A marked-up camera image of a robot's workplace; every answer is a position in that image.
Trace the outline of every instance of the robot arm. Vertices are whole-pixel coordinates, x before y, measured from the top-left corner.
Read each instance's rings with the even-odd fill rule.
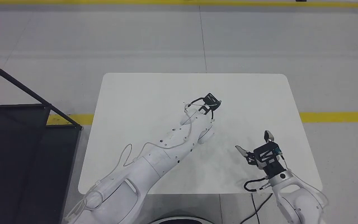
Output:
[[[284,159],[281,149],[274,142],[274,137],[269,131],[265,131],[264,139],[266,144],[255,149],[253,153],[236,146],[236,149],[246,158],[248,164],[256,165],[266,173],[268,184],[265,184],[260,189],[268,186],[272,187],[277,206],[289,223],[319,223],[322,213],[322,205],[318,201],[319,196],[290,170],[282,167],[281,163],[279,163],[280,157]],[[281,190],[291,185],[296,185],[299,189],[288,195],[282,195]]]
[[[199,110],[186,109],[203,100]],[[132,224],[152,186],[180,163],[196,146],[214,134],[212,119],[206,116],[221,104],[212,94],[186,107],[180,126],[158,140],[145,156],[122,171],[114,171],[91,188],[84,199],[84,211],[70,223]]]

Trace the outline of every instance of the round base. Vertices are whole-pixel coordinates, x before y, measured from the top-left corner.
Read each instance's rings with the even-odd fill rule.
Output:
[[[157,220],[151,224],[213,224],[207,220],[195,217],[170,217]]]

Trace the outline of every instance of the black frame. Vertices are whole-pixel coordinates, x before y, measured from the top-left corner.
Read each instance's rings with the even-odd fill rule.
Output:
[[[25,93],[29,94],[30,96],[32,96],[34,99],[36,99],[38,102],[42,103],[43,105],[45,105],[46,107],[48,107],[50,110],[53,110],[54,112],[56,112],[58,115],[60,115],[61,117],[63,117],[65,120],[69,121],[71,124],[73,124],[76,128],[79,128],[80,130],[83,129],[83,127],[78,124],[77,122],[75,122],[73,119],[71,119],[69,116],[67,116],[66,114],[64,114],[62,111],[60,111],[59,109],[57,109],[54,105],[50,104],[49,102],[47,102],[45,99],[43,99],[41,96],[39,96],[38,94],[36,94],[35,92],[33,92],[31,89],[27,88],[24,84],[22,84],[21,82],[19,82],[18,80],[16,80],[14,77],[10,76],[7,72],[5,72],[4,70],[0,69],[0,76],[2,76],[4,79],[6,79],[7,81],[9,81],[10,83],[12,83],[13,85],[15,85],[16,87],[18,87],[20,90],[24,91]]]

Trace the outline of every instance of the yellow stripe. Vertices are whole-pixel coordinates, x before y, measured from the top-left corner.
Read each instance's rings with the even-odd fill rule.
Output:
[[[94,114],[69,114],[68,116],[80,125],[92,125]],[[47,125],[56,124],[70,124],[70,122],[58,114],[50,114]]]
[[[235,0],[0,0],[0,4],[179,4],[201,6],[340,7],[358,8],[357,2],[266,2]]]
[[[300,113],[302,123],[358,122],[358,112]]]
[[[92,125],[93,114],[70,114],[69,117],[80,125]],[[358,122],[358,112],[302,112],[300,113],[302,123],[343,123]],[[47,121],[48,125],[70,124],[60,115],[51,114]]]

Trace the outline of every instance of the gray floor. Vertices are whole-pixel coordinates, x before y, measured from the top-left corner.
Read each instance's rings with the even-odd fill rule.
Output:
[[[0,67],[69,114],[94,113],[107,72],[283,73],[300,112],[358,111],[357,19],[353,9],[1,6]],[[0,104],[31,102],[0,80]],[[358,223],[358,123],[304,128],[330,199],[324,220]],[[81,198],[90,129],[82,132],[65,212]],[[255,195],[258,203],[265,197]],[[137,223],[172,214],[238,223],[252,212],[250,200],[150,195]],[[274,200],[260,217],[286,223]]]

